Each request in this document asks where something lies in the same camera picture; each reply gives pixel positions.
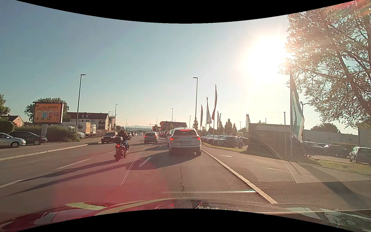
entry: road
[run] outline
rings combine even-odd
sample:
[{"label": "road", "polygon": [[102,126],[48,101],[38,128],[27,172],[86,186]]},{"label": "road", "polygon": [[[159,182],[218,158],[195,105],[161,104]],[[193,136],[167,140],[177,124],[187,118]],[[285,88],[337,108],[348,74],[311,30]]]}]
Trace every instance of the road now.
[{"label": "road", "polygon": [[81,201],[206,197],[270,204],[221,163],[277,204],[371,208],[368,176],[208,147],[200,156],[169,156],[165,139],[144,144],[143,136],[134,136],[130,144],[127,158],[119,162],[114,144],[0,161],[0,221]]}]

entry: truck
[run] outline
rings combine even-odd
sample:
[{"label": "truck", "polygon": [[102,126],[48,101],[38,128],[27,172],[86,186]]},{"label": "truck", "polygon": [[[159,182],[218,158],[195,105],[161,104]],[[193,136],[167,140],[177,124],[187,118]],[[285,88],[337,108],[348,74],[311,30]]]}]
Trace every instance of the truck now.
[{"label": "truck", "polygon": [[[61,125],[75,126],[75,122],[62,122]],[[91,129],[91,127],[91,123],[89,122],[79,122],[77,125],[78,132],[84,133],[85,137],[92,137],[96,133],[96,128]]]}]

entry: motorcycle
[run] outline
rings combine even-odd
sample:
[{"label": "motorcycle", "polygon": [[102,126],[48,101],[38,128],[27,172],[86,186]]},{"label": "motorcycle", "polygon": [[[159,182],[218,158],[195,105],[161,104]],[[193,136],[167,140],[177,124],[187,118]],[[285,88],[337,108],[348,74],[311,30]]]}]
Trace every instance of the motorcycle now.
[{"label": "motorcycle", "polygon": [[123,158],[127,157],[128,150],[126,149],[126,146],[124,145],[124,139],[123,137],[115,137],[115,143],[116,143],[116,154],[114,155],[114,158],[116,161],[120,161]]}]

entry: billboard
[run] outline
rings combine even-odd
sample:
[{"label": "billboard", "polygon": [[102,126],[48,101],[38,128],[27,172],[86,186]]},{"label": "billboard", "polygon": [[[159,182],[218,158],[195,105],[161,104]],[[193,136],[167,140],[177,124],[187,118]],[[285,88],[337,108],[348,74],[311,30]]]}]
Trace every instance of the billboard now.
[{"label": "billboard", "polygon": [[34,104],[35,124],[61,124],[64,103],[36,102]]}]

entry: curb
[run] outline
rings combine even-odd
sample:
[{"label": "curb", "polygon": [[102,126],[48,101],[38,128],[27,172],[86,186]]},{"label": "curb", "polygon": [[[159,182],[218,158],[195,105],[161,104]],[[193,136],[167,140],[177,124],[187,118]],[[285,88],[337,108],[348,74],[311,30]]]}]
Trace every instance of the curb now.
[{"label": "curb", "polygon": [[23,157],[28,157],[28,156],[41,155],[41,154],[51,153],[51,152],[55,152],[55,151],[63,151],[63,150],[68,150],[68,149],[72,149],[72,148],[77,148],[77,147],[85,147],[85,146],[88,146],[88,145],[89,144],[83,144],[83,145],[72,146],[72,147],[64,147],[64,148],[53,149],[53,150],[48,150],[48,151],[38,151],[38,152],[28,153],[28,154],[23,154],[23,155],[2,157],[2,158],[0,158],[0,161],[9,160],[9,159],[23,158]]},{"label": "curb", "polygon": [[271,204],[276,204],[277,202],[271,198],[269,195],[267,195],[265,192],[263,192],[261,189],[259,189],[257,186],[255,186],[253,183],[251,183],[248,179],[244,178],[242,175],[240,175],[238,172],[234,171],[232,168],[227,166],[225,163],[223,163],[221,160],[213,156],[212,154],[208,153],[207,151],[204,151],[201,149],[204,153],[211,156],[213,159],[215,159],[217,162],[219,162],[222,166],[224,166],[226,169],[228,169],[231,173],[233,173],[236,177],[238,177],[240,180],[242,180],[246,185],[248,185],[251,189],[256,191],[258,194],[260,194],[263,198],[265,198],[268,202]]}]

